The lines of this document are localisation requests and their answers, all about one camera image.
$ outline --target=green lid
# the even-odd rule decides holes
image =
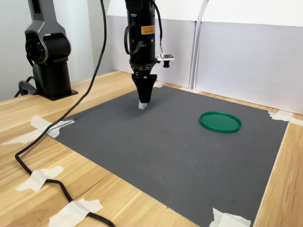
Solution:
[[[237,132],[242,126],[239,118],[222,112],[203,113],[199,118],[199,122],[203,127],[221,133]]]

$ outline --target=wooden tabletop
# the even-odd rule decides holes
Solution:
[[[0,144],[33,131],[30,122],[35,115],[49,122],[57,120],[85,93],[89,83],[90,79],[73,83],[72,89],[77,90],[79,94],[54,102],[32,95],[0,102]],[[135,89],[130,74],[115,71],[98,76],[89,95],[70,115]],[[200,94],[273,112],[278,111],[204,92]],[[294,114],[293,117],[303,120],[303,116],[298,114]],[[15,191],[16,187],[29,178],[14,157],[15,153],[25,146],[26,144],[20,143],[0,146],[0,226],[47,226],[49,218],[68,204],[58,185],[45,184],[39,192]],[[117,227],[196,226],[149,195],[50,137],[45,136],[21,158],[32,170],[62,166],[64,171],[55,179],[64,183],[72,198],[99,199],[103,209],[97,213],[114,222]],[[86,217],[79,226],[105,225]],[[302,126],[288,124],[255,226],[303,226]]]

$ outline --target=white tape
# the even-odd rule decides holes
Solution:
[[[40,135],[41,135],[41,131],[39,129],[36,129],[30,133],[27,133],[23,136],[19,136],[15,139],[12,139],[12,140],[2,143],[0,145],[7,145],[7,144],[13,144],[13,143],[28,143],[30,141],[37,139]]]
[[[89,212],[96,213],[102,209],[99,200],[72,201],[67,204],[59,213],[50,218],[49,227],[73,227],[85,219]]]
[[[139,100],[139,109],[144,110],[147,107],[147,103],[141,103]]]
[[[60,132],[59,132],[60,128],[65,127],[74,122],[75,122],[74,120],[61,121],[61,122],[57,123],[56,125],[54,125],[52,128],[50,128],[50,130],[47,132],[47,135],[49,135],[53,138],[56,138],[60,134]],[[37,139],[41,135],[41,133],[52,123],[44,120],[43,118],[41,118],[39,116],[34,116],[30,124],[33,127],[35,127],[36,130],[34,130],[30,133],[24,134],[22,136],[19,136],[10,141],[7,141],[5,143],[2,143],[0,145],[7,145],[7,144],[13,144],[13,143],[28,143],[30,141],[33,141],[33,140]]]
[[[16,191],[24,191],[31,188],[33,191],[38,192],[47,179],[54,179],[64,169],[61,166],[56,166],[51,169],[39,169],[32,172],[30,178],[22,183]]]
[[[240,216],[221,213],[213,208],[214,220],[210,223],[209,227],[250,227],[251,221],[246,220]]]
[[[189,89],[189,88],[185,88],[185,87],[180,88],[180,90],[188,91],[188,92],[195,93],[195,94],[198,94],[201,92],[201,91],[197,91],[197,90],[193,90],[193,89]]]
[[[153,87],[162,87],[162,85],[165,84],[164,82],[161,82],[161,81],[156,81],[153,85]]]
[[[273,120],[281,120],[281,121],[290,122],[292,124],[297,124],[297,125],[303,126],[303,121],[293,118],[292,117],[293,113],[291,113],[291,112],[279,110],[277,113],[270,112],[270,111],[268,113],[269,113],[269,116],[271,117],[271,119],[273,119]]]

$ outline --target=label sticker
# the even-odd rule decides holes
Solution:
[[[142,35],[150,35],[154,34],[156,32],[156,26],[150,25],[150,26],[142,26],[141,27],[141,34]]]

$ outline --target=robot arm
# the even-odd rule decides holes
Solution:
[[[28,5],[32,23],[25,31],[25,48],[28,58],[35,63],[35,94],[57,100],[78,93],[71,89],[67,68],[71,44],[56,20],[53,0],[28,0]],[[30,91],[29,87],[25,81],[19,84],[20,90]]]
[[[160,13],[153,0],[125,0],[128,26],[125,29],[125,51],[130,55],[130,65],[134,73],[132,79],[137,87],[141,103],[149,103],[152,87],[157,75],[151,74],[156,63],[164,61],[164,67],[169,68],[169,61],[174,60],[171,55],[164,55],[162,41],[162,25]],[[160,27],[161,55],[155,57],[155,10],[157,11]]]

